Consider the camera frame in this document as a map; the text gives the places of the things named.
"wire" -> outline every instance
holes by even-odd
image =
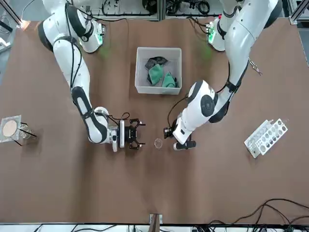
[[[201,31],[206,35],[206,31],[205,30],[203,30],[203,28],[202,28],[202,26],[200,25],[200,23],[199,23],[199,21],[198,21],[198,19],[196,18],[196,20],[197,20],[197,22],[198,22],[198,26],[199,26],[199,28],[201,29]]]
[[[97,17],[94,17],[92,13],[88,14],[88,13],[86,13],[85,11],[83,11],[79,8],[76,8],[76,9],[79,10],[80,12],[82,12],[83,14],[91,17],[91,19],[95,19],[95,20],[102,20],[102,21],[106,21],[106,22],[118,22],[118,21],[121,21],[121,20],[127,20],[126,18],[120,18],[120,19],[116,19],[116,20],[107,20],[107,19],[104,19],[104,18],[97,18]]]
[[[74,226],[74,228],[71,230],[71,232],[73,232],[77,226],[78,226],[78,224],[76,224],[76,225]]]
[[[149,13],[149,14],[133,14],[133,13],[130,13],[130,14],[126,14],[126,13],[123,13],[123,14],[107,14],[104,12],[104,7],[105,7],[105,4],[106,4],[107,0],[105,0],[104,4],[102,5],[102,13],[101,15],[103,16],[152,16],[153,14]]]
[[[251,214],[249,214],[249,215],[246,215],[246,216],[243,216],[243,217],[240,217],[240,218],[238,218],[237,220],[235,220],[233,223],[230,223],[230,224],[225,224],[225,223],[224,223],[224,225],[229,227],[229,226],[232,226],[232,225],[236,224],[237,222],[239,222],[239,221],[242,220],[242,219],[250,218],[250,217],[252,217],[254,214],[256,214],[256,213],[259,211],[259,209],[261,209],[262,207],[264,207],[268,202],[272,202],[272,201],[285,201],[285,202],[290,202],[290,203],[296,204],[296,205],[298,205],[298,206],[301,206],[301,207],[303,207],[303,208],[309,209],[308,206],[305,206],[305,205],[303,205],[303,204],[300,204],[300,203],[297,203],[297,202],[294,202],[294,201],[291,201],[291,200],[288,200],[288,199],[285,199],[285,198],[272,198],[272,199],[268,199],[268,200],[265,201],[263,204],[261,204],[256,210],[253,211],[253,213],[251,213]],[[294,220],[292,220],[292,221],[290,222],[290,225],[291,225],[295,220],[298,220],[298,219],[301,219],[301,218],[302,218],[302,217],[295,218]],[[213,220],[213,221],[211,221],[209,224],[211,225],[211,224],[214,223],[214,222],[220,222],[221,224],[223,224],[223,223],[222,223],[221,221],[219,221],[219,220]]]
[[[106,117],[108,117],[111,121],[113,121],[114,123],[116,123],[117,126],[119,126],[119,123],[116,122],[117,120],[120,121],[120,120],[128,120],[129,117],[130,117],[130,113],[129,112],[124,112],[122,115],[121,115],[121,118],[115,118],[113,115],[106,115]]]
[[[8,17],[6,17],[6,14],[1,16],[1,21],[2,21],[3,19],[8,20],[9,26],[11,27],[11,21],[8,19]],[[0,31],[1,31],[2,33],[6,33],[6,34],[10,33],[10,32],[7,31],[7,30],[2,30],[2,27],[0,28]]]
[[[21,21],[23,21],[23,15],[24,15],[25,9],[26,9],[31,3],[33,3],[34,1],[35,1],[35,0],[30,1],[30,2],[24,7],[24,9],[23,9],[23,11],[22,11],[22,13],[21,13]]]
[[[103,231],[106,231],[112,227],[115,227],[116,225],[113,225],[113,226],[110,226],[108,228],[105,228],[103,230],[96,230],[96,229],[92,229],[92,228],[83,228],[83,229],[79,229],[79,230],[76,230],[76,231],[72,231],[72,232],[78,232],[78,231],[96,231],[96,232],[103,232]]]
[[[296,218],[294,218],[294,219],[290,222],[290,224],[289,224],[289,227],[288,227],[288,228],[290,228],[290,227],[291,227],[291,225],[292,225],[294,222],[296,222],[297,220],[300,220],[300,219],[302,219],[302,218],[309,218],[309,216],[308,216],[308,215],[305,215],[305,216],[300,216],[300,217],[296,217]]]
[[[209,3],[205,0],[198,1],[195,4],[197,4],[197,9],[203,16],[208,15],[209,11],[211,10]],[[206,6],[207,10],[206,11],[202,10],[201,5]]]
[[[206,27],[205,24],[200,23],[200,22],[198,21],[198,19],[194,19],[192,16],[188,16],[187,18],[192,19],[193,21],[195,21],[195,23],[197,23],[197,24],[200,25],[201,27]]]
[[[170,113],[171,113],[172,110],[176,107],[176,105],[178,105],[181,101],[183,101],[183,100],[185,100],[185,99],[187,99],[187,98],[188,98],[188,97],[185,96],[184,98],[182,98],[181,100],[179,100],[176,104],[173,105],[173,107],[172,107],[171,110],[169,111],[169,114],[168,114],[168,124],[169,124],[169,127],[171,127],[171,126],[170,126],[170,123],[169,123],[169,115],[170,115]]]
[[[72,86],[73,86],[73,84],[72,84],[72,81],[73,81],[73,70],[74,70],[74,47],[73,47],[73,37],[72,37],[72,34],[71,34],[70,25],[69,25],[68,5],[69,5],[69,2],[67,1],[66,5],[65,5],[65,13],[66,13],[67,27],[68,27],[68,30],[69,30],[69,35],[71,37],[71,47],[72,47],[72,67],[71,67],[71,79],[70,79],[70,89],[72,89]]]
[[[41,224],[38,228],[36,228],[33,232],[37,232],[39,230],[39,228],[41,228],[43,226],[43,224]]]

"black cable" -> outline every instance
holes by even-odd
[[[70,79],[70,89],[72,89],[73,70],[74,70],[74,47],[73,47],[73,37],[72,37],[72,34],[71,34],[70,25],[69,25],[68,4],[69,4],[69,2],[66,2],[65,13],[66,13],[66,21],[67,21],[67,26],[68,26],[68,30],[69,30],[69,35],[71,37],[71,47],[72,47],[72,68],[71,68],[71,79]]]
[[[271,202],[271,201],[285,201],[285,202],[290,202],[290,203],[296,204],[296,205],[298,205],[298,206],[304,207],[304,208],[306,208],[306,209],[309,209],[308,206],[305,206],[305,205],[303,205],[303,204],[300,204],[300,203],[297,203],[297,202],[294,202],[294,201],[291,201],[291,200],[288,200],[288,199],[285,199],[285,198],[272,198],[272,199],[268,199],[268,200],[265,201],[263,204],[261,204],[256,210],[253,211],[253,213],[251,213],[251,214],[249,214],[249,215],[246,215],[246,216],[243,216],[243,217],[240,217],[240,218],[238,218],[237,220],[235,220],[233,223],[224,224],[224,225],[225,225],[225,226],[232,226],[232,225],[236,224],[237,222],[239,222],[239,221],[242,220],[242,219],[246,219],[246,218],[252,217],[254,214],[256,214],[256,213],[259,211],[260,208],[262,208],[265,204],[267,204],[268,202]],[[211,221],[209,224],[211,225],[212,223],[218,222],[218,221],[219,221],[219,220],[213,220],[213,221]]]
[[[111,121],[113,121],[114,123],[116,123],[116,125],[117,126],[119,126],[119,123],[118,122],[116,122],[111,116],[109,116],[109,115],[106,115]]]
[[[195,23],[197,23],[197,24],[198,24],[199,26],[201,26],[201,27],[206,27],[205,24],[200,23],[200,22],[198,21],[198,19],[194,19],[192,16],[188,16],[187,18],[192,19],[193,21],[195,21]]]
[[[120,18],[120,19],[116,19],[116,20],[107,20],[107,19],[104,19],[104,18],[97,18],[97,17],[94,17],[93,14],[88,14],[87,12],[75,7],[77,10],[79,10],[80,12],[82,12],[83,14],[87,15],[90,17],[90,19],[95,19],[95,20],[102,20],[102,21],[106,21],[106,22],[118,22],[118,21],[121,21],[121,20],[127,20],[126,18]]]
[[[168,114],[168,124],[169,124],[169,127],[171,127],[171,126],[170,126],[170,123],[169,123],[169,115],[170,115],[170,113],[171,113],[172,110],[176,107],[176,105],[178,105],[181,101],[183,101],[183,100],[185,100],[185,99],[187,99],[187,98],[188,98],[188,97],[185,96],[184,98],[182,98],[181,100],[179,100],[176,104],[173,105],[173,107],[172,107],[171,110],[169,111],[169,114]]]
[[[106,231],[112,227],[115,227],[116,225],[113,225],[113,226],[110,226],[108,228],[105,228],[103,230],[96,230],[96,229],[92,229],[92,228],[83,228],[83,229],[79,229],[79,230],[76,230],[76,231],[72,231],[72,232],[78,232],[78,231],[96,231],[96,232],[103,232],[103,231]]]
[[[74,226],[74,228],[71,230],[71,232],[73,232],[77,226],[78,226],[78,224],[76,224],[76,225]]]
[[[208,15],[209,11],[211,10],[209,3],[205,0],[198,1],[195,4],[197,4],[197,9],[203,16]],[[202,10],[201,5],[205,5],[207,7],[207,10]]]
[[[130,117],[130,113],[129,112],[124,112],[122,115],[121,115],[121,118],[115,118],[113,115],[109,115],[111,116],[113,119],[115,120],[127,120],[129,117]]]
[[[43,224],[41,224],[38,228],[36,228],[33,232],[37,232],[39,230],[39,228],[41,228],[43,226]]]
[[[78,46],[76,46],[76,47],[77,47],[77,49],[78,49],[78,51],[79,51],[79,53],[80,53],[81,57],[80,57],[80,60],[79,60],[79,63],[78,63],[77,70],[76,70],[76,72],[75,72],[75,75],[74,75],[73,81],[72,81],[72,87],[73,87],[73,85],[74,85],[74,82],[75,82],[75,78],[76,78],[77,72],[79,71],[79,68],[80,68],[80,66],[81,66],[81,64],[82,64],[82,57],[83,57],[83,56],[82,56],[82,52],[81,52],[80,48],[79,48]]]
[[[290,222],[288,228],[291,227],[291,225],[293,224],[293,222],[296,222],[297,220],[300,220],[300,219],[302,219],[302,218],[309,218],[309,216],[308,216],[308,215],[305,215],[305,216],[300,216],[300,217],[294,218],[294,219]]]
[[[104,7],[105,7],[105,4],[106,4],[107,0],[105,0],[104,4],[102,5],[102,13],[103,13],[103,16],[152,16],[153,14],[149,13],[149,14],[133,14],[133,13],[130,13],[130,14],[126,14],[126,13],[123,13],[123,14],[107,14],[104,12]]]

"green light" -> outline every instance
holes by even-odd
[[[216,34],[216,32],[214,31],[213,33],[211,33],[211,34],[209,35],[209,37],[208,37],[208,42],[209,42],[210,44],[212,44],[215,34]]]
[[[103,36],[102,36],[102,35],[96,34],[96,39],[97,39],[97,42],[98,42],[100,45],[103,44]]]

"brown tabletop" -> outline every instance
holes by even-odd
[[[104,46],[84,54],[92,105],[114,116],[129,111],[147,124],[139,138],[147,145],[118,153],[88,141],[69,87],[36,26],[17,32],[0,86],[0,116],[21,114],[40,135],[37,145],[0,144],[1,222],[147,223],[150,213],[159,213],[164,223],[229,223],[273,197],[309,205],[308,67],[288,19],[264,30],[253,47],[251,59],[263,75],[250,67],[227,116],[198,128],[197,147],[180,152],[173,151],[172,139],[160,150],[154,147],[171,106],[196,80],[219,89],[228,75],[225,53],[210,49],[188,20],[108,23]],[[182,49],[178,96],[137,93],[138,46]],[[184,102],[177,106],[171,120],[184,107]],[[278,118],[288,120],[289,131],[265,156],[253,159],[243,142],[265,119]],[[272,205],[291,218],[308,214],[289,203]],[[265,209],[260,223],[283,222]]]

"white robotic arm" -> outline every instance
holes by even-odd
[[[41,42],[51,50],[70,86],[72,99],[86,126],[88,139],[96,144],[110,143],[113,151],[123,148],[125,142],[131,149],[139,149],[142,143],[136,141],[136,129],[142,124],[138,119],[130,120],[125,127],[120,120],[116,126],[109,126],[107,109],[93,109],[89,98],[90,75],[78,46],[80,43],[88,53],[95,52],[103,43],[104,26],[77,9],[85,0],[74,0],[74,5],[63,0],[43,0],[46,9],[52,14],[39,27]]]
[[[164,129],[165,137],[174,136],[178,141],[174,144],[175,150],[195,147],[191,133],[206,122],[218,122],[226,115],[247,70],[251,48],[277,3],[278,0],[245,1],[225,36],[229,77],[224,88],[215,92],[205,81],[196,82],[188,93],[188,106],[171,128]]]

